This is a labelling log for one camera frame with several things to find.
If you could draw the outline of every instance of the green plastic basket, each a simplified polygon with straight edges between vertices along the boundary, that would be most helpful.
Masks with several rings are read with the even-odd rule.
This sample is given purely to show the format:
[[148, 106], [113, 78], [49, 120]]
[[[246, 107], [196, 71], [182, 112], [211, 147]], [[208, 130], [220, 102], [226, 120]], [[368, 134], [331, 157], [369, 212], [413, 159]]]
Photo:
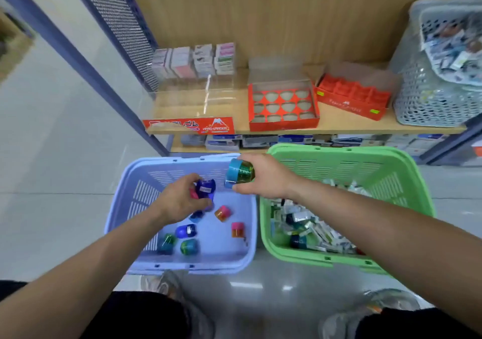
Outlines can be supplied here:
[[[303, 177], [334, 179], [349, 185], [353, 180], [377, 199], [435, 216], [432, 200], [413, 159], [394, 147], [317, 147], [277, 144], [268, 153]], [[260, 198], [261, 238], [266, 249], [281, 260], [332, 267], [349, 264], [363, 271], [387, 274], [366, 256], [322, 253], [289, 247], [289, 236], [271, 231], [269, 200]]]

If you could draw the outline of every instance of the blue plastic basket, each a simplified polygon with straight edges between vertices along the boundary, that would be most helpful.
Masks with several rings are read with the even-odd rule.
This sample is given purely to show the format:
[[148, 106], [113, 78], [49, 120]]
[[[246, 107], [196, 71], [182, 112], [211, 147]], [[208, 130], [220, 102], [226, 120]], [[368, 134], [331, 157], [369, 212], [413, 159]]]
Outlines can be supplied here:
[[[192, 223], [185, 219], [164, 227], [147, 244], [128, 274], [160, 275], [165, 269], [188, 269], [194, 274], [237, 273], [253, 259], [257, 238], [256, 196], [241, 195], [224, 187], [229, 162], [239, 154], [217, 154], [200, 158], [144, 158], [131, 163], [125, 170], [112, 201], [104, 233], [108, 233], [136, 214], [145, 210], [169, 184], [178, 178], [198, 173], [204, 179], [216, 181], [214, 208], [206, 212], [197, 224], [200, 251], [195, 256], [184, 256], [177, 240], [173, 255], [156, 252], [158, 239], [174, 233], [177, 226]], [[214, 216], [221, 205], [233, 214], [226, 222]], [[231, 237], [231, 223], [244, 222], [246, 239]]]

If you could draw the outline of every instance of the hand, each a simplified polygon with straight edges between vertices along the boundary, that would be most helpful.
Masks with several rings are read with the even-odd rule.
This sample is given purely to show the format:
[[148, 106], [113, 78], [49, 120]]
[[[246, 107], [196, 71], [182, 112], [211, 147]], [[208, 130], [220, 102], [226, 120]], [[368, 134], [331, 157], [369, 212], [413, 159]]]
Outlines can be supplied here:
[[241, 154], [238, 159], [248, 161], [255, 169], [255, 179], [250, 183], [233, 186], [241, 194], [258, 194], [265, 198], [287, 198], [296, 196], [296, 186], [302, 179], [268, 154]]
[[199, 179], [199, 175], [192, 173], [169, 184], [149, 206], [148, 212], [169, 225], [184, 220], [194, 211], [208, 208], [212, 205], [209, 198], [194, 199], [189, 192]]

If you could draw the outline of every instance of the forearm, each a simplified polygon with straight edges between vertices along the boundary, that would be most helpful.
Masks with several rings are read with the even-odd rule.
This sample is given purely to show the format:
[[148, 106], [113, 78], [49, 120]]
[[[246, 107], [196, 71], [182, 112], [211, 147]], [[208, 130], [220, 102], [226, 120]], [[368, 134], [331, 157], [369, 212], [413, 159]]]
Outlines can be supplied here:
[[300, 178], [293, 199], [404, 285], [482, 332], [482, 241], [443, 221]]
[[0, 337], [79, 337], [162, 227], [146, 210], [3, 300]]

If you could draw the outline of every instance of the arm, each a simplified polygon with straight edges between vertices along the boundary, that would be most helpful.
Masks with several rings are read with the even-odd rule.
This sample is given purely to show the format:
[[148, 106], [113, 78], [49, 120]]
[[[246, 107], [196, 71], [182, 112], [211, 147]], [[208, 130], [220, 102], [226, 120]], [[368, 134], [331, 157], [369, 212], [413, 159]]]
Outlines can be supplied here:
[[149, 240], [211, 204], [190, 197], [198, 179], [168, 185], [147, 210], [0, 302], [0, 337], [79, 337]]
[[239, 193], [288, 198], [345, 235], [413, 292], [482, 334], [482, 240], [411, 209], [295, 175], [270, 155], [242, 155], [256, 178]]

